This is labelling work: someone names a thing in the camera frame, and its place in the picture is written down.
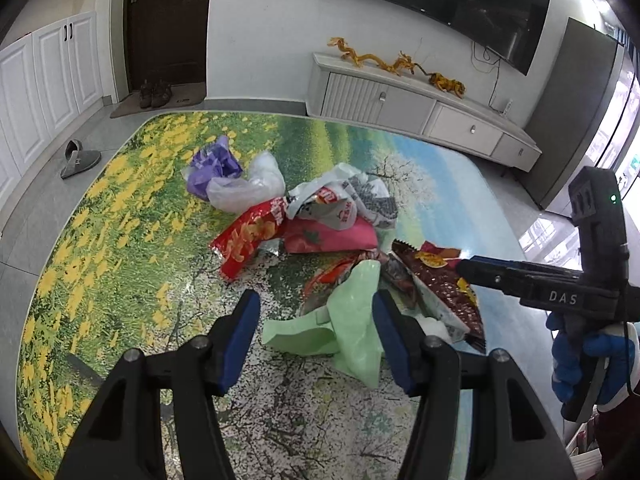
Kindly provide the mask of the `dark red snack packet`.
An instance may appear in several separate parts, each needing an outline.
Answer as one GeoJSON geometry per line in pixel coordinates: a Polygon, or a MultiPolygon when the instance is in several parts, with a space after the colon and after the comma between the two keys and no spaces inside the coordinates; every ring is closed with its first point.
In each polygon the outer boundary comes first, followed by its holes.
{"type": "Polygon", "coordinates": [[[410,273],[426,316],[442,322],[453,342],[487,351],[480,305],[471,285],[457,272],[461,250],[426,240],[420,248],[394,240],[392,252],[410,273]]]}

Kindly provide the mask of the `clear white plastic bag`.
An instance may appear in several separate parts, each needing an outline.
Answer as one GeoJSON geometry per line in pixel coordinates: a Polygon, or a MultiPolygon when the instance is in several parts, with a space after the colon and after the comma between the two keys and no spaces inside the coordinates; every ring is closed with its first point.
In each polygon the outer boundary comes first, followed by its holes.
{"type": "Polygon", "coordinates": [[[268,151],[259,153],[250,162],[247,178],[213,177],[206,186],[209,203],[228,214],[242,214],[248,208],[284,193],[283,174],[277,159],[268,151]]]}

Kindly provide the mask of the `grey refrigerator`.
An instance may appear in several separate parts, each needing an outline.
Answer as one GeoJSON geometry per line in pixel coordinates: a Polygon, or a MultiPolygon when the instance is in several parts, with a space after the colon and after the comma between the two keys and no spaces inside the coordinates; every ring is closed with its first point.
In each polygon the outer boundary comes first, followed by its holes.
{"type": "Polygon", "coordinates": [[[542,210],[568,205],[568,184],[596,137],[623,66],[624,48],[613,38],[569,18],[544,92],[525,132],[541,155],[520,182],[542,210]]]}

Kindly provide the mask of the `red chip bag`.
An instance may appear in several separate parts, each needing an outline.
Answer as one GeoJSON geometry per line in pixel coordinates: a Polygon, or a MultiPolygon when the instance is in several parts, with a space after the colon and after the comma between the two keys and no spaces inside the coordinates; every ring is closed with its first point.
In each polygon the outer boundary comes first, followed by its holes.
{"type": "Polygon", "coordinates": [[[221,260],[219,271],[225,280],[235,280],[263,242],[282,235],[287,209],[284,197],[251,206],[210,242],[209,248],[221,260]]]}

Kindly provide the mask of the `pair of brown shoes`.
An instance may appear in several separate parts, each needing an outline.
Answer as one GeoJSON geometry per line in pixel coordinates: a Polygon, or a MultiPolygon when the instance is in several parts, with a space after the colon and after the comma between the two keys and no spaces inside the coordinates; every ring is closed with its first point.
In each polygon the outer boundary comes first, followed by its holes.
{"type": "Polygon", "coordinates": [[[160,108],[169,103],[172,98],[171,85],[166,81],[145,81],[139,93],[139,105],[142,110],[160,108]]]}

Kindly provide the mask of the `golden tiger figurine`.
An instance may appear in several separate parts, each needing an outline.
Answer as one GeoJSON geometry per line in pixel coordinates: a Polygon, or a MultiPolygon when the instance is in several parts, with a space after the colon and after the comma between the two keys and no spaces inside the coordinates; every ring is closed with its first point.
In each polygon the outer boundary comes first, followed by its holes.
{"type": "Polygon", "coordinates": [[[442,92],[452,93],[459,99],[465,96],[465,85],[457,79],[449,79],[441,73],[430,73],[428,75],[428,83],[442,92]]]}

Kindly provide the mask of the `white grey tv cabinet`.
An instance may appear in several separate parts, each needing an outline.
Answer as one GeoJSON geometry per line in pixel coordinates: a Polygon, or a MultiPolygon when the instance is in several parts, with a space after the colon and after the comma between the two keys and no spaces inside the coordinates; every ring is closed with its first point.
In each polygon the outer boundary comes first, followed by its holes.
{"type": "Polygon", "coordinates": [[[311,117],[375,127],[483,157],[524,172],[541,155],[520,127],[488,107],[413,77],[358,68],[315,53],[306,97],[311,117]]]}

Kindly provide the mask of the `golden dragon figurine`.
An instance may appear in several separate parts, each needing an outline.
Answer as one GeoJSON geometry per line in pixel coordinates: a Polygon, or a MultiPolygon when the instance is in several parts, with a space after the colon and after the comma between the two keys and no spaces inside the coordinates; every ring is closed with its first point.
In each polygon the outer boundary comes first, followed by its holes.
{"type": "Polygon", "coordinates": [[[424,68],[419,63],[414,62],[412,57],[404,52],[399,52],[394,62],[386,63],[382,58],[379,58],[373,53],[358,54],[343,37],[332,37],[326,45],[337,48],[341,52],[341,59],[343,61],[350,61],[357,67],[362,67],[365,62],[372,62],[380,70],[397,76],[401,76],[405,72],[414,75],[416,70],[427,76],[424,68]]]}

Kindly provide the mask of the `white lower cabinets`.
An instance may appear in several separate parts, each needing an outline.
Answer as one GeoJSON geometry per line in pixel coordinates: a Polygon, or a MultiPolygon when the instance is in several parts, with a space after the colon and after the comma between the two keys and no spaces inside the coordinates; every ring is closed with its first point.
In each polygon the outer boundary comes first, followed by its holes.
{"type": "Polygon", "coordinates": [[[37,29],[1,50],[1,203],[81,114],[102,101],[96,14],[37,29]]]}

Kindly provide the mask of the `grey slipper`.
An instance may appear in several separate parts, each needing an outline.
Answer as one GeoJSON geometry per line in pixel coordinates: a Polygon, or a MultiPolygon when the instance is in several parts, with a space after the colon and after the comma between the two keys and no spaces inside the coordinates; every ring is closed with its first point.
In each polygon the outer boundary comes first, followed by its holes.
{"type": "Polygon", "coordinates": [[[85,150],[81,142],[77,139],[72,139],[67,142],[64,155],[66,164],[60,173],[62,180],[69,179],[76,176],[76,174],[82,174],[92,169],[102,158],[102,154],[99,151],[85,150]]]}

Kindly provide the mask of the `pink snack wrapper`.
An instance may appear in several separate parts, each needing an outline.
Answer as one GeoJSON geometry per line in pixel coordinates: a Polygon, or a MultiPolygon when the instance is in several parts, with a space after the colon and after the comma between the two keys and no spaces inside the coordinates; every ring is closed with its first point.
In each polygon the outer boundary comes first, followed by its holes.
{"type": "Polygon", "coordinates": [[[360,217],[346,230],[334,230],[314,220],[290,220],[282,240],[285,250],[290,254],[360,252],[378,247],[374,227],[360,217]]]}

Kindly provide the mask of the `white printed shopping bag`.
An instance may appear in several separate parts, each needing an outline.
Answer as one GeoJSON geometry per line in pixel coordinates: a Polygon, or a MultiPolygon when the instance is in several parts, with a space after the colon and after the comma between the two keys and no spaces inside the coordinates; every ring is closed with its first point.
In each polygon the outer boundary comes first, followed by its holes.
{"type": "Polygon", "coordinates": [[[352,228],[357,219],[375,229],[396,226],[396,200],[380,177],[340,162],[331,170],[288,192],[290,220],[318,221],[335,231],[352,228]]]}

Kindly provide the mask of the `orange red crumpled wrapper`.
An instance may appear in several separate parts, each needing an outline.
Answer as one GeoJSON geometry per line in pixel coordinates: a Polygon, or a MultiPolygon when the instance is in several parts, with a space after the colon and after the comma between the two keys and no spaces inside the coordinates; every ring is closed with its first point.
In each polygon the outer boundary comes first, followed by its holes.
{"type": "Polygon", "coordinates": [[[380,280],[383,285],[395,289],[407,308],[416,310],[424,306],[412,274],[406,266],[394,254],[369,250],[347,256],[314,274],[302,290],[302,305],[297,314],[305,315],[323,307],[334,289],[349,278],[360,262],[366,260],[375,260],[381,265],[380,280]]]}

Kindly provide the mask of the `white power strip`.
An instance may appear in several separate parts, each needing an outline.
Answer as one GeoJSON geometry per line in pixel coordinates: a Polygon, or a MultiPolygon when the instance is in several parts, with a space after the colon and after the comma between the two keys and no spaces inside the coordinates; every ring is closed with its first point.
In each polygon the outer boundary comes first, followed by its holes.
{"type": "Polygon", "coordinates": [[[501,113],[502,117],[508,117],[510,110],[512,108],[512,105],[513,105],[512,99],[506,101],[506,105],[503,107],[503,111],[501,113]]]}

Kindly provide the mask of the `purple plastic bag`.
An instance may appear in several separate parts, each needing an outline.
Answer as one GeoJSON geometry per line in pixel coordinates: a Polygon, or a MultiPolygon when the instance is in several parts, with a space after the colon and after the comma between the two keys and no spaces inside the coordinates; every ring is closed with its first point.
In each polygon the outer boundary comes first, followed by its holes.
{"type": "Polygon", "coordinates": [[[200,198],[207,200],[206,188],[213,178],[236,179],[243,169],[231,153],[228,136],[220,136],[197,151],[191,158],[190,164],[181,169],[186,190],[200,198]]]}

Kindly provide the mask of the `white tissue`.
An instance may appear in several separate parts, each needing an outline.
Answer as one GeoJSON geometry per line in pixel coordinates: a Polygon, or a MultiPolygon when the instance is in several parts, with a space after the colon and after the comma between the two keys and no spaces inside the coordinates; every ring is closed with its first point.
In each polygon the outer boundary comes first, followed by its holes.
{"type": "Polygon", "coordinates": [[[449,330],[442,321],[436,320],[436,318],[426,318],[425,316],[418,316],[416,320],[426,336],[435,336],[445,341],[446,344],[452,344],[449,330]]]}

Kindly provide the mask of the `green plastic bag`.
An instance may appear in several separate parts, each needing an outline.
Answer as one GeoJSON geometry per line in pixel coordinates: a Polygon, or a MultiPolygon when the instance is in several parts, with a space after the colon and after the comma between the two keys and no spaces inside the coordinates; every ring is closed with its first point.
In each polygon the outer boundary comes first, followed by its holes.
{"type": "Polygon", "coordinates": [[[357,263],[324,306],[292,320],[265,321],[262,344],[293,356],[332,356],[339,372],[376,388],[383,350],[372,300],[380,271],[375,260],[357,263]]]}

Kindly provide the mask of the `dark brown door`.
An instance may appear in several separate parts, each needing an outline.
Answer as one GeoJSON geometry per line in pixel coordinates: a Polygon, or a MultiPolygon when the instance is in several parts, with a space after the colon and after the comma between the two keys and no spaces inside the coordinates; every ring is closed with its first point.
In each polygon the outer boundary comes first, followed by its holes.
{"type": "Polygon", "coordinates": [[[129,88],[205,80],[209,0],[125,0],[129,88]]]}

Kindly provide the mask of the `brown door mat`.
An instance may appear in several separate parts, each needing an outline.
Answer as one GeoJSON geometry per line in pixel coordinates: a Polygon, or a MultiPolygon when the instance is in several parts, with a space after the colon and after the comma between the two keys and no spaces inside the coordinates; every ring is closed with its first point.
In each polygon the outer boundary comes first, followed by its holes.
{"type": "Polygon", "coordinates": [[[206,96],[204,81],[192,82],[192,84],[175,84],[170,87],[170,96],[157,99],[150,93],[142,99],[140,91],[131,92],[111,112],[111,118],[119,118],[151,110],[164,110],[165,108],[188,107],[200,104],[206,96]]]}

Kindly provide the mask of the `flower landscape table mat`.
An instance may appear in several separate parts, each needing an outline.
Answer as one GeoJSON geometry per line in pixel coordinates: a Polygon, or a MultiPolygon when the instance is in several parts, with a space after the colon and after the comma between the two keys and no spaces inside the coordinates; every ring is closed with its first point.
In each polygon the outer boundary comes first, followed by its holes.
{"type": "MultiPolygon", "coordinates": [[[[206,332],[247,288],[262,298],[263,318],[292,318],[307,282],[334,263],[331,255],[263,254],[234,282],[221,278],[209,243],[232,218],[192,196],[181,174],[220,136],[243,164],[273,154],[288,186],[340,162],[376,174],[398,203],[396,237],[411,245],[523,258],[484,176],[457,152],[339,122],[215,112],[154,117],[88,189],[32,297],[16,403],[22,451],[39,477],[54,477],[122,352],[180,346],[206,332]]],[[[394,478],[417,408],[388,370],[370,389],[327,356],[290,356],[259,340],[239,382],[216,403],[241,479],[394,478]]]]}

